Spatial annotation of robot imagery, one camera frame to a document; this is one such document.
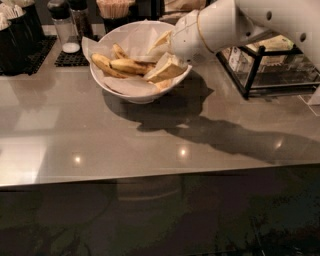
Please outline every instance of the glass bottle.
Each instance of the glass bottle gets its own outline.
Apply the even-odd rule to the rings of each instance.
[[[55,25],[62,51],[74,53],[80,50],[77,33],[69,12],[69,5],[64,0],[50,0],[47,5]]]
[[[80,40],[83,36],[93,39],[93,30],[86,0],[68,0],[68,3]]]

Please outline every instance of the gray countertop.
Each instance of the gray countertop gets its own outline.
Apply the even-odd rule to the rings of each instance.
[[[320,162],[320,117],[298,95],[244,100],[216,59],[135,105],[59,53],[0,77],[2,186]]]

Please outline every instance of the jar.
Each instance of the jar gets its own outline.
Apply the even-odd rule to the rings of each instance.
[[[86,0],[68,0],[68,3],[79,39],[81,40],[84,36],[93,39],[93,30]]]
[[[47,5],[55,25],[62,51],[74,53],[80,50],[77,33],[69,12],[69,5],[64,0],[50,0]]]

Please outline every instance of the black container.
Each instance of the black container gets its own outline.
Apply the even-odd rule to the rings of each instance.
[[[11,26],[0,31],[0,68],[5,75],[23,73],[28,65],[26,54],[17,44]]]
[[[123,18],[117,18],[117,19],[103,19],[103,24],[104,24],[104,29],[106,31],[106,34],[128,23],[129,23],[129,17],[123,17]]]
[[[88,37],[93,39],[93,29],[89,18],[86,0],[68,0],[71,15],[77,28],[79,39]]]
[[[10,30],[22,54],[26,56],[35,52],[32,34],[26,24],[26,12],[17,18],[9,19],[11,22]]]
[[[26,25],[28,26],[28,29],[32,35],[32,41],[37,43],[45,39],[35,4],[23,7],[22,9],[26,11]]]

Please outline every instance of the black mat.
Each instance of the black mat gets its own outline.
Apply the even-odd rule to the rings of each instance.
[[[99,41],[99,36],[94,35],[93,40]],[[77,67],[77,66],[89,66],[89,62],[82,53],[82,49],[75,53],[65,53],[61,51],[54,65],[56,67]]]

